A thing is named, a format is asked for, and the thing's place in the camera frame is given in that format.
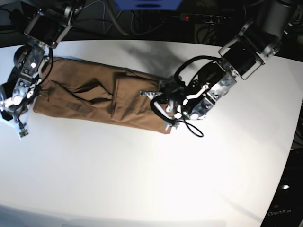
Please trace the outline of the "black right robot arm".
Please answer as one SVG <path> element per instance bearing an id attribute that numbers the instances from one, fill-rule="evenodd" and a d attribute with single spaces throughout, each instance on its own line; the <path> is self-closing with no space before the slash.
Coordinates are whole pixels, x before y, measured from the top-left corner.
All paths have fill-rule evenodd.
<path id="1" fill-rule="evenodd" d="M 83 0 L 26 0 L 37 12 L 27 24 L 27 44 L 14 55 L 14 67 L 6 83 L 0 86 L 0 120 L 14 128 L 21 139 L 29 134 L 27 120 L 37 97 L 46 67 L 53 67 L 53 50 L 66 36 L 80 12 Z"/>

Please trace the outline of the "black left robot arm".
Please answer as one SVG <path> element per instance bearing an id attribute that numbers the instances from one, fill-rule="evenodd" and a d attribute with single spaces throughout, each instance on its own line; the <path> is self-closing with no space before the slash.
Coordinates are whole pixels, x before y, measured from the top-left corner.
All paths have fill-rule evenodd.
<path id="1" fill-rule="evenodd" d="M 166 130 L 183 123 L 195 136 L 203 137 L 191 122 L 205 118 L 238 79 L 248 79 L 278 53 L 282 36 L 302 4 L 300 0 L 264 1 L 217 57 L 193 57 L 178 67 L 173 79 L 162 80 L 157 91 L 140 95 L 150 99 L 151 110 L 164 121 Z"/>

